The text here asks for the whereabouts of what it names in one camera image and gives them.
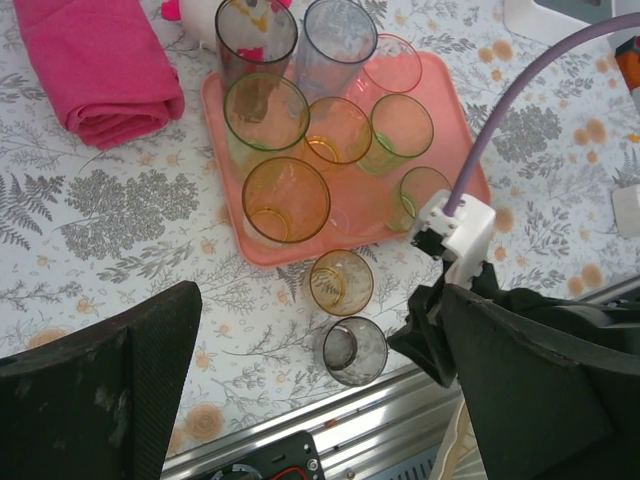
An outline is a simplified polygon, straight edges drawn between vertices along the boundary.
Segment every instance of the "white clamp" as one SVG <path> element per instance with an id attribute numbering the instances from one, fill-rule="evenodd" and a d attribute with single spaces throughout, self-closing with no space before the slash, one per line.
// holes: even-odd
<path id="1" fill-rule="evenodd" d="M 419 231 L 429 229 L 441 235 L 441 244 L 446 249 L 443 258 L 453 262 L 445 281 L 471 288 L 473 277 L 480 275 L 482 262 L 487 259 L 496 211 L 465 194 L 453 217 L 449 217 L 442 211 L 449 195 L 449 191 L 440 190 L 422 207 L 408 238 L 413 239 Z"/>

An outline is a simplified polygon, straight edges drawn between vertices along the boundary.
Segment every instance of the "folded pink cloth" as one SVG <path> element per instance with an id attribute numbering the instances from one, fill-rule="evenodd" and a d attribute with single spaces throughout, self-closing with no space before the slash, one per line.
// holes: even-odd
<path id="1" fill-rule="evenodd" d="M 60 123 L 102 150 L 182 116 L 175 69 L 140 0 L 14 0 L 29 58 Z"/>

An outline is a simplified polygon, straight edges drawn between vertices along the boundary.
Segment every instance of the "pink tray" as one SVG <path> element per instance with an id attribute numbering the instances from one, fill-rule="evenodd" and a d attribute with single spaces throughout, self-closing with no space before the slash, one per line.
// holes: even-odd
<path id="1" fill-rule="evenodd" d="M 407 170 L 416 166 L 435 168 L 453 185 L 473 144 L 447 66 L 438 56 L 431 53 L 421 52 L 420 59 L 423 69 L 422 80 L 409 95 L 420 101 L 431 114 L 435 129 L 433 144 L 425 154 L 384 177 L 365 174 L 355 165 L 349 167 L 344 175 L 358 176 L 359 178 L 366 175 L 367 181 L 372 182 L 373 188 L 367 188 L 367 192 L 375 192 L 375 185 L 378 185 L 378 192 L 382 189 L 390 191 Z M 338 218 L 339 212 L 332 210 L 327 226 L 306 242 L 273 248 L 254 240 L 245 232 L 246 222 L 244 221 L 241 199 L 242 185 L 231 172 L 222 112 L 223 95 L 218 74 L 212 73 L 205 78 L 201 96 L 238 248 L 249 263 L 258 267 L 276 267 L 317 257 L 336 248 L 350 249 L 405 235 L 389 230 L 382 223 L 370 225 L 370 228 L 365 229 L 366 233 L 359 236 L 337 234 L 330 223 L 334 214 L 335 218 Z M 341 199 L 351 203 L 351 198 L 337 198 L 335 193 L 332 189 L 331 200 L 334 208 L 338 208 Z M 475 171 L 467 187 L 467 193 L 487 204 L 491 202 L 491 192 L 481 167 Z M 388 198 L 380 197 L 372 200 L 373 204 L 387 201 Z M 362 217 L 359 216 L 357 221 L 362 223 Z"/>

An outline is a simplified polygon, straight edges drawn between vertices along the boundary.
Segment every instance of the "table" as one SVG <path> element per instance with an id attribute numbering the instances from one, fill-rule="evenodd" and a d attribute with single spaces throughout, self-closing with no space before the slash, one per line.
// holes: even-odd
<path id="1" fill-rule="evenodd" d="M 169 455 L 340 390 L 308 342 L 327 317 L 300 295 L 305 264 L 257 270 L 238 255 L 199 86 L 215 64 L 159 1 L 143 0 L 187 98 L 184 118 L 108 152 L 57 123 L 0 0 L 0 356 L 119 313 L 181 279 L 204 313 Z M 309 0 L 296 0 L 301 18 Z M 449 65 L 474 132 L 544 47 L 505 30 L 500 0 L 363 0 L 380 31 Z M 483 159 L 497 210 L 490 249 L 504 288 L 577 296 L 640 270 L 610 193 L 640 181 L 640 123 L 606 47 L 569 55 L 520 96 Z M 146 192 L 158 195 L 149 196 Z M 134 205 L 148 207 L 144 215 Z M 12 217 L 7 212 L 19 212 Z M 364 315 L 390 332 L 439 275 L 401 241 L 359 249 L 376 275 Z M 408 363 L 392 354 L 388 371 Z"/>

